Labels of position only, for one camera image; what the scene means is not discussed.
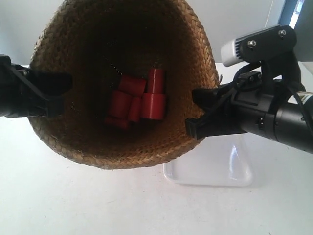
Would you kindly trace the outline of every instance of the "red block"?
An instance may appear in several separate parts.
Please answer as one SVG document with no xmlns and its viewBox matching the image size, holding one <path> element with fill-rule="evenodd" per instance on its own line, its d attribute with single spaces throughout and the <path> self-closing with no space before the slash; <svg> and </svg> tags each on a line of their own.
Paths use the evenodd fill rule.
<svg viewBox="0 0 313 235">
<path fill-rule="evenodd" d="M 127 131 L 130 128 L 130 123 L 128 120 L 118 119 L 114 117 L 106 117 L 104 119 L 104 124 L 109 126 L 115 126 L 125 131 Z"/>
<path fill-rule="evenodd" d="M 140 119 L 140 112 L 141 112 L 141 98 L 134 97 L 132 99 L 131 108 L 128 113 L 128 121 L 138 123 Z"/>
<path fill-rule="evenodd" d="M 119 119 L 127 119 L 132 97 L 121 91 L 113 91 L 108 114 Z"/>
<path fill-rule="evenodd" d="M 147 81 L 142 78 L 133 78 L 127 75 L 122 75 L 118 89 L 133 97 L 142 97 L 145 91 Z"/>
<path fill-rule="evenodd" d="M 166 95 L 144 93 L 142 97 L 141 117 L 163 120 L 165 116 Z"/>
<path fill-rule="evenodd" d="M 165 83 L 165 71 L 162 69 L 150 69 L 148 75 L 147 93 L 163 94 Z"/>
</svg>

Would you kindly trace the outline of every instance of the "red cylinder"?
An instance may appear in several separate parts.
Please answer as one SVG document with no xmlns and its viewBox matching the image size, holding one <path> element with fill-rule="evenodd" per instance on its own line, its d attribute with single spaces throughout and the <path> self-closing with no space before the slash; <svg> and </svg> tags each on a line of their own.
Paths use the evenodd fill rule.
<svg viewBox="0 0 313 235">
<path fill-rule="evenodd" d="M 122 75 L 118 89 L 133 97 L 142 97 L 145 91 L 147 81 L 142 78 L 133 78 L 127 75 Z"/>
<path fill-rule="evenodd" d="M 162 69 L 150 69 L 148 75 L 147 93 L 163 94 L 165 83 L 165 71 Z"/>
<path fill-rule="evenodd" d="M 141 117 L 163 120 L 165 116 L 166 95 L 144 93 L 142 97 Z"/>
<path fill-rule="evenodd" d="M 125 131 L 127 131 L 130 128 L 130 123 L 128 120 L 118 119 L 114 117 L 106 117 L 104 119 L 104 124 L 109 125 L 109 126 L 115 126 Z"/>
<path fill-rule="evenodd" d="M 132 97 L 121 91 L 113 91 L 108 114 L 120 119 L 127 119 Z"/>
<path fill-rule="evenodd" d="M 140 112 L 141 112 L 141 98 L 134 97 L 132 99 L 131 108 L 129 109 L 128 121 L 138 123 L 140 120 Z"/>
</svg>

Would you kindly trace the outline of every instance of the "white table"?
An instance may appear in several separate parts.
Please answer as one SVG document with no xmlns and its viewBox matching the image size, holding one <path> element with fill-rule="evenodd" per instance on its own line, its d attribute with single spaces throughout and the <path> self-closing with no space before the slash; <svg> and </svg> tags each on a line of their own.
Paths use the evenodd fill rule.
<svg viewBox="0 0 313 235">
<path fill-rule="evenodd" d="M 224 78 L 236 70 L 218 68 Z M 304 84 L 313 91 L 311 75 Z M 249 143 L 254 183 L 222 188 L 170 183 L 161 165 L 76 164 L 46 147 L 25 118 L 0 118 L 0 130 L 1 235 L 313 234 L 313 156 L 257 136 Z"/>
</svg>

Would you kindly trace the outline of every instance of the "white wall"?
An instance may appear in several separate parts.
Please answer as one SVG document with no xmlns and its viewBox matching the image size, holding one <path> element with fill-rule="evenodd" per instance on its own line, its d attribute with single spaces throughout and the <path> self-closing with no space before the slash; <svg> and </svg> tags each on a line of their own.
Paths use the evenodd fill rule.
<svg viewBox="0 0 313 235">
<path fill-rule="evenodd" d="M 228 40 L 278 22 L 285 0 L 187 0 L 205 27 L 214 57 Z M 34 44 L 62 0 L 0 0 L 0 52 L 28 64 Z"/>
</svg>

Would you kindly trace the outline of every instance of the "woven basket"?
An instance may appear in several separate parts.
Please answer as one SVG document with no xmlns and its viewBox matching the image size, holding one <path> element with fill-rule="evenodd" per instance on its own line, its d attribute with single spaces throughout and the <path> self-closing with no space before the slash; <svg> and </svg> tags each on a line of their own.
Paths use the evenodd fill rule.
<svg viewBox="0 0 313 235">
<path fill-rule="evenodd" d="M 154 166 L 193 149 L 185 118 L 202 111 L 194 88 L 218 85 L 203 26 L 184 0 L 67 0 L 36 43 L 31 68 L 68 72 L 74 88 L 65 113 L 31 117 L 36 134 L 55 152 L 104 169 Z M 167 71 L 167 117 L 143 121 L 129 132 L 103 124 L 111 91 L 122 73 L 147 78 Z"/>
</svg>

